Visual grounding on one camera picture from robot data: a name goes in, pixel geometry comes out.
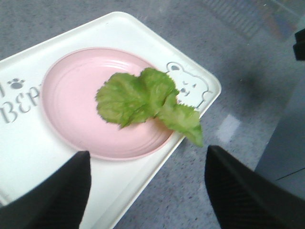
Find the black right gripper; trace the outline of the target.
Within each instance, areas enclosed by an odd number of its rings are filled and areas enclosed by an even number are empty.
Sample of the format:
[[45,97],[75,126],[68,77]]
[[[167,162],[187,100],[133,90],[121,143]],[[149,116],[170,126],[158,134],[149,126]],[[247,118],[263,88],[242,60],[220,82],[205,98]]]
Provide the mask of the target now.
[[295,44],[293,50],[297,61],[305,60],[305,30],[295,33]]

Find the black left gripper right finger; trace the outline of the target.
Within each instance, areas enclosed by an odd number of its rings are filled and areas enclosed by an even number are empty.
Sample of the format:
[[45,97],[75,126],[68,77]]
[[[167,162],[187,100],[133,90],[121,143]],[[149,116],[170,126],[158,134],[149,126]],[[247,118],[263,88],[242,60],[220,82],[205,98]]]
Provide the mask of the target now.
[[305,201],[255,173],[219,146],[208,146],[204,181],[223,229],[303,229]]

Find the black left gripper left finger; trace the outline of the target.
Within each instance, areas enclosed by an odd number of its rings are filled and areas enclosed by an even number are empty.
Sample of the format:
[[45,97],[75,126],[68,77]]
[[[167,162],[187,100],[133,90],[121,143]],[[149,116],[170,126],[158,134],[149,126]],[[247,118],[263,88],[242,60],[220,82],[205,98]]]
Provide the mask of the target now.
[[45,181],[1,207],[2,229],[77,229],[91,189],[88,151],[80,151]]

